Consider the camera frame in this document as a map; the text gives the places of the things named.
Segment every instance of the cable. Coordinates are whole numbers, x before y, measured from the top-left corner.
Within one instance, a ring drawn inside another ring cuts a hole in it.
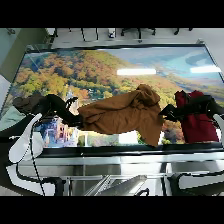
[[[39,176],[39,173],[38,173],[38,170],[37,170],[37,167],[36,167],[36,163],[35,163],[35,159],[34,159],[34,155],[33,155],[33,149],[32,149],[32,137],[33,137],[33,128],[34,128],[34,125],[36,123],[33,124],[32,126],[32,129],[31,129],[31,134],[30,134],[30,152],[31,152],[31,156],[32,156],[32,160],[33,160],[33,166],[34,166],[34,169],[35,169],[35,172],[36,172],[36,175],[37,175],[37,178],[40,182],[40,187],[41,187],[41,190],[43,192],[43,196],[45,196],[45,192],[44,192],[44,188],[43,188],[43,184],[41,183],[42,181],[40,180],[40,176]]]

